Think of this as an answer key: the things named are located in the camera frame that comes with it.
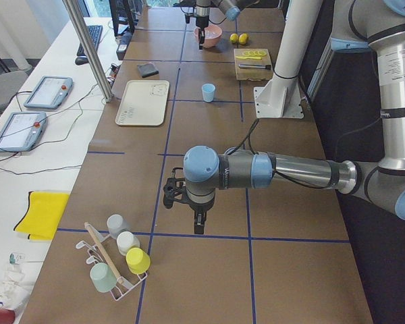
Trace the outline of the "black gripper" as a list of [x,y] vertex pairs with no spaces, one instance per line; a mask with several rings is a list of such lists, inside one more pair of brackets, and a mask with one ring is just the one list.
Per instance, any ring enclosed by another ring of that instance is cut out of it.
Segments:
[[185,21],[187,24],[190,23],[190,18],[196,19],[196,26],[198,30],[198,48],[203,50],[203,45],[205,43],[205,28],[209,25],[209,6],[196,6],[191,12],[185,12]]
[[182,167],[174,167],[163,187],[163,205],[171,209],[174,202],[189,205],[194,211],[194,233],[204,234],[207,211],[210,209],[210,202],[197,203],[189,198],[186,191],[185,178],[176,178],[176,171],[183,170]]

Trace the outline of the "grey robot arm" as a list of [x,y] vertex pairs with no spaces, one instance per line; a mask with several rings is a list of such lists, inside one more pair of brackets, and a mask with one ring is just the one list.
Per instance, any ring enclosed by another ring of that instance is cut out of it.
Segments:
[[195,146],[184,155],[183,177],[168,178],[164,206],[190,206],[194,231],[202,234],[216,190],[266,188],[272,180],[283,179],[357,196],[405,220],[405,1],[336,1],[331,48],[377,54],[384,141],[379,162],[338,163],[240,146],[219,154],[207,146]]
[[210,9],[217,7],[229,21],[234,21],[247,7],[257,4],[259,1],[234,1],[234,0],[196,0],[185,1],[184,7],[189,7],[190,11],[185,11],[185,21],[190,23],[190,19],[196,20],[198,48],[202,49],[206,41],[206,28],[209,26]]

